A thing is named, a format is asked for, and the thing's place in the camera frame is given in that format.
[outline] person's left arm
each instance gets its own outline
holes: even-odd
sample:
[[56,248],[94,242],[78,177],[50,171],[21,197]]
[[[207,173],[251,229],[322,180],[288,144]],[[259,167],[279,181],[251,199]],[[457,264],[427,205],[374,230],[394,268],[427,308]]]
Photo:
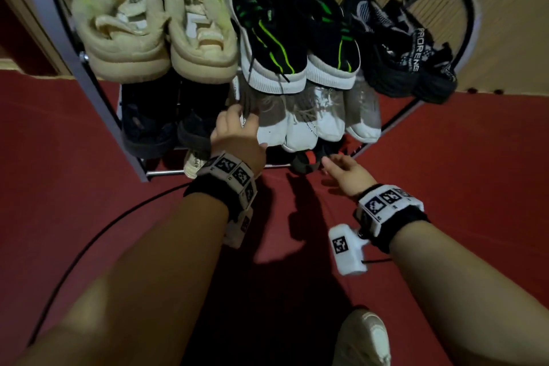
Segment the person's left arm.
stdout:
[[[264,166],[257,116],[242,128],[239,106],[222,112],[212,152],[227,151],[255,174]],[[228,222],[226,205],[185,197],[87,289],[18,365],[179,364],[202,308]]]

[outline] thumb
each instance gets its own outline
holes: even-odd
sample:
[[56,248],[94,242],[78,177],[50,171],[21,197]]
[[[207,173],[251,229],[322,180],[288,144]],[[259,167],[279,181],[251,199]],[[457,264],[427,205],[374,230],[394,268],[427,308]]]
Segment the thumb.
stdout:
[[333,178],[335,178],[337,181],[339,181],[339,178],[345,173],[344,170],[339,168],[330,158],[327,156],[323,156],[321,159],[322,165],[324,165],[324,169],[328,172],[328,174],[332,175]]

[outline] forearm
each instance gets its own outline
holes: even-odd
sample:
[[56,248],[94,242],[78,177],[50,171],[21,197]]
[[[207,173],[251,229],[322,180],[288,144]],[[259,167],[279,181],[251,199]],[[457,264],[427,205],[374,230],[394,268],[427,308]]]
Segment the forearm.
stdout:
[[549,312],[530,294],[426,222],[390,244],[429,323],[453,359],[549,363]]
[[[85,342],[89,364],[178,364],[208,292],[227,219],[221,201],[204,194],[185,197],[31,352],[50,349],[52,338],[72,333]],[[43,362],[43,353],[38,358]]]

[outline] beige shoe sole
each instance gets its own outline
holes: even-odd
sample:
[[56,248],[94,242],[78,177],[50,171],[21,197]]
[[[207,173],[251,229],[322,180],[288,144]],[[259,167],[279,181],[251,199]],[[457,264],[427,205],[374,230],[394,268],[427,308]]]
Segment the beige shoe sole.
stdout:
[[164,49],[150,61],[107,62],[87,52],[89,66],[97,77],[120,84],[142,83],[162,77],[171,67],[170,57]]
[[228,67],[212,67],[211,65],[195,64],[183,58],[177,53],[174,46],[171,47],[171,60],[175,71],[184,78],[203,84],[230,83],[237,73],[238,61]]

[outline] red floor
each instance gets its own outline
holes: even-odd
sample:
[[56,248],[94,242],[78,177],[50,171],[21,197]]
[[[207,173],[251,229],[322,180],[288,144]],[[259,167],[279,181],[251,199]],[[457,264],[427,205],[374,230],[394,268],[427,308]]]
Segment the red floor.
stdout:
[[[74,81],[10,71],[0,81],[0,364],[10,364],[86,242],[124,210],[186,178],[138,182]],[[116,86],[106,88],[115,98]],[[385,117],[401,103],[383,99]],[[422,106],[359,162],[380,182],[422,198],[438,227],[549,305],[548,132],[547,98],[457,94],[445,106]],[[188,360],[200,352],[209,364],[221,356],[241,364],[329,364],[339,322],[363,304],[383,317],[393,364],[449,364],[393,264],[359,277],[335,272],[326,230],[353,223],[353,205],[329,194],[321,178],[265,172],[243,248],[222,254]],[[180,197],[147,205],[100,239],[45,327]],[[381,257],[371,247],[366,254]]]

